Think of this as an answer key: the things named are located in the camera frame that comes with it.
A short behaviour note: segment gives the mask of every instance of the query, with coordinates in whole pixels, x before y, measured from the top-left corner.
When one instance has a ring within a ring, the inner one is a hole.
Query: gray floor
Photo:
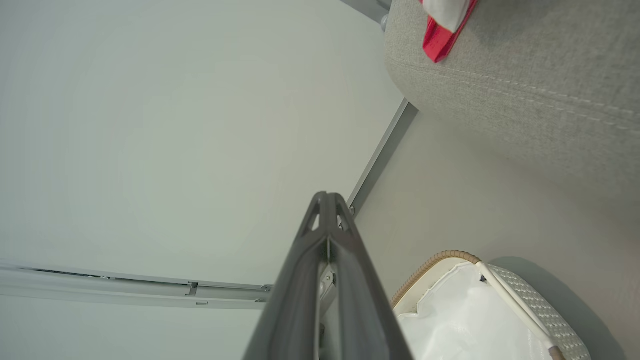
[[[465,250],[522,276],[593,359],[640,358],[640,242],[579,199],[418,114],[356,218],[389,295]]]

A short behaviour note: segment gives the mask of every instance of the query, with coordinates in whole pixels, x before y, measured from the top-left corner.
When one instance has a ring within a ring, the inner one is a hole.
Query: white cloth
[[[455,33],[469,9],[469,0],[423,0],[422,7],[441,27]]]
[[[397,317],[415,360],[546,360],[548,350],[471,263],[456,266]]]

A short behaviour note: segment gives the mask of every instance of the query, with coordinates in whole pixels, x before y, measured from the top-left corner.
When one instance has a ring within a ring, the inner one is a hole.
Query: wicker trim
[[[404,285],[402,285],[400,289],[396,292],[396,294],[391,298],[392,307],[396,307],[396,305],[398,305],[398,302],[400,302],[400,299],[402,299],[404,294],[406,294],[406,292],[409,291],[409,289],[413,285],[415,285],[415,283],[424,274],[426,274],[427,271],[429,271],[431,268],[433,268],[437,263],[441,262],[442,260],[449,259],[449,258],[464,259],[474,265],[480,261],[479,258],[469,254],[468,252],[458,251],[458,250],[447,250],[434,255],[433,257],[431,257],[431,259],[427,260],[426,263],[420,266],[420,268],[416,272],[414,272],[413,275],[411,275],[411,277],[409,277],[409,279],[404,283]]]

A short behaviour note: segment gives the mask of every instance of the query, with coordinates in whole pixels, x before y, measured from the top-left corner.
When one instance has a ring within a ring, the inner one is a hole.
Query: woven basket
[[[420,299],[454,267],[472,263],[500,298],[548,348],[553,360],[590,360],[591,356],[575,331],[560,314],[516,274],[462,251],[444,251],[424,263],[392,298],[394,313],[417,311]]]

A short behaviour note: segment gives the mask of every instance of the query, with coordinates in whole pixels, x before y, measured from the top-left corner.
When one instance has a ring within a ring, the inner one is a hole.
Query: gray fabric chair
[[[640,221],[640,2],[480,0],[437,64],[426,22],[418,0],[392,3],[386,63],[412,104]]]

